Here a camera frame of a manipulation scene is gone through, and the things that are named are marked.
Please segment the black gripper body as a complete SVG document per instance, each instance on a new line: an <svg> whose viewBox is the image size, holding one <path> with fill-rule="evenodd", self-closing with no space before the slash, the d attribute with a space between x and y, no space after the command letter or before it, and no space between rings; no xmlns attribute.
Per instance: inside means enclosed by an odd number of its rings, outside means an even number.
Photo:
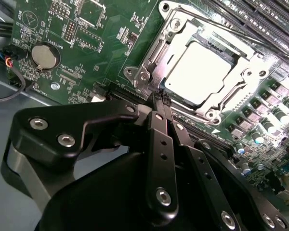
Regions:
<svg viewBox="0 0 289 231"><path fill-rule="evenodd" d="M147 159L124 154L64 187L47 204L42 231L215 231L195 178L176 167L179 211L168 225L156 227L143 209Z"/></svg>

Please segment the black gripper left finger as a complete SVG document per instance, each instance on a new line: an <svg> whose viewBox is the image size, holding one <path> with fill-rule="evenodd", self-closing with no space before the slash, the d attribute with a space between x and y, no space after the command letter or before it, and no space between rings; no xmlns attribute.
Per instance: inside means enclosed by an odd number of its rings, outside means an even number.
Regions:
<svg viewBox="0 0 289 231"><path fill-rule="evenodd" d="M13 117L8 166L44 212L64 187L124 154L147 159L143 209L152 225L178 215L174 146L163 95L29 108Z"/></svg>

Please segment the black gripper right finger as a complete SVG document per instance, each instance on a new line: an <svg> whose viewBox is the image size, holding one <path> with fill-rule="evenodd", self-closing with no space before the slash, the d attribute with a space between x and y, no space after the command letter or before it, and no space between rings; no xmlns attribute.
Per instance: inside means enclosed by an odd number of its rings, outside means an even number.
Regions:
<svg viewBox="0 0 289 231"><path fill-rule="evenodd" d="M192 141L186 128L173 119L168 95L163 95L163 109L174 139L175 161L184 164L186 179L200 190L217 228L289 231L289 222L229 162L232 148L224 152L205 138Z"/></svg>

